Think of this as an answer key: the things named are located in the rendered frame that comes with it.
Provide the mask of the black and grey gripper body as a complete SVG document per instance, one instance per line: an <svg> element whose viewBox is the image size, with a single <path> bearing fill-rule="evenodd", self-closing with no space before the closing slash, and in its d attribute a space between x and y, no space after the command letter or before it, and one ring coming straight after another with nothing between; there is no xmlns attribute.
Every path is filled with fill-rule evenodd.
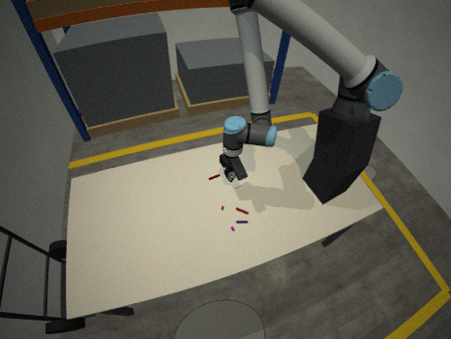
<svg viewBox="0 0 451 339"><path fill-rule="evenodd" d="M230 164L228 158L236 158L236 157L238 157L238 156L236 156L236 157L229 157L229 156L224 155L224 154L225 154L225 153L223 153L222 155L220 155L220 164L221 164L224 168L228 169L228 172L232 172L232 171L233 171L233 168L232 168L232 166L231 166L231 164Z"/></svg>

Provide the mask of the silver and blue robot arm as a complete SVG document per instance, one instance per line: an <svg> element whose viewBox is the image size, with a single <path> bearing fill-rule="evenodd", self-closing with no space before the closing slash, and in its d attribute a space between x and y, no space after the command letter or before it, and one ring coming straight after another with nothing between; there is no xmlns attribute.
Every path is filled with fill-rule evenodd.
<svg viewBox="0 0 451 339"><path fill-rule="evenodd" d="M331 109L335 116L367 121L371 117L370 108L384 111L400 99L402 79L373 55L364 55L301 0L228 2L236 17L253 121L248 123L243 117L231 116L224 123L223 151L229 157L238 156L228 158L238 180L248 177L239 158L243 144L273 147L277 135L277 127L271 126L270 121L257 14L284 30L340 75L338 97Z"/></svg>

